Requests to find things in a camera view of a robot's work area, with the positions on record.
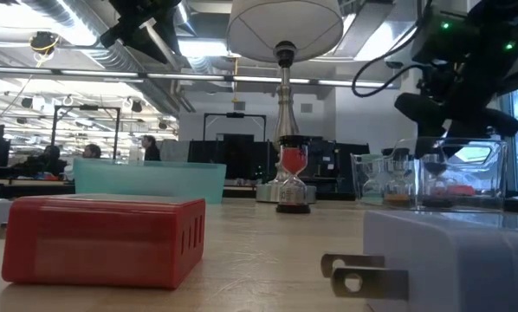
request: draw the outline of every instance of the person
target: person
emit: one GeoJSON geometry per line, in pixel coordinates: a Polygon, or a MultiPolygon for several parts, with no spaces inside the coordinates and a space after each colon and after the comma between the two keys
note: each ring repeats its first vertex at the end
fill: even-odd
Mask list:
{"type": "Polygon", "coordinates": [[[144,156],[145,161],[161,161],[161,153],[157,148],[157,141],[154,136],[144,135],[141,145],[146,150],[146,155],[144,156]]]}
{"type": "Polygon", "coordinates": [[[84,147],[84,153],[82,154],[82,158],[85,159],[100,159],[101,158],[101,149],[99,146],[95,144],[88,144],[84,147]]]}
{"type": "Polygon", "coordinates": [[[60,160],[61,150],[57,146],[47,146],[42,155],[29,157],[21,164],[16,164],[13,168],[18,170],[19,175],[34,177],[40,172],[49,172],[58,177],[64,172],[67,162],[60,160]]]}

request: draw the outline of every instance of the white lamp shade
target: white lamp shade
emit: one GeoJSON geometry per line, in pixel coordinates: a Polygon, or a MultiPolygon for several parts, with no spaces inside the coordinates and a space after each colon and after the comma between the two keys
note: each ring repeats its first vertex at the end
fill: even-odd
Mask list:
{"type": "Polygon", "coordinates": [[[252,60],[277,62],[274,48],[288,41],[300,62],[330,51],[343,29],[338,0],[234,0],[228,47],[252,60]]]}

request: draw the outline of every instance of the teal plastic container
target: teal plastic container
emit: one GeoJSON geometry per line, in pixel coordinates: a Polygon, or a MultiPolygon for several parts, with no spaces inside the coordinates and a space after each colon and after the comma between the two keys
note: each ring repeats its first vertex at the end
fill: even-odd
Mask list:
{"type": "Polygon", "coordinates": [[[75,159],[77,194],[204,198],[208,204],[223,200],[226,165],[75,159]]]}

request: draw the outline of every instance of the wooden table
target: wooden table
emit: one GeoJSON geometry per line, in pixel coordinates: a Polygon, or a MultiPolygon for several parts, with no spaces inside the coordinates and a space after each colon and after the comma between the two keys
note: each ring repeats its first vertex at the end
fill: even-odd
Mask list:
{"type": "MultiPolygon", "coordinates": [[[[207,207],[203,261],[177,290],[8,285],[0,274],[0,312],[370,312],[363,300],[336,298],[320,268],[327,251],[362,251],[363,211],[314,208],[282,215],[226,199],[207,207]]],[[[0,241],[0,272],[2,256],[0,241]]]]}

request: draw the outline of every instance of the red box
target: red box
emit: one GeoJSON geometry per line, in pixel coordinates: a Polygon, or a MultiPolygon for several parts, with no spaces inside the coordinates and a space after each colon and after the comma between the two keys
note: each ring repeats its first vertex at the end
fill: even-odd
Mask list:
{"type": "Polygon", "coordinates": [[[205,201],[81,194],[17,199],[2,277],[12,283],[176,289],[204,251],[205,201]]]}

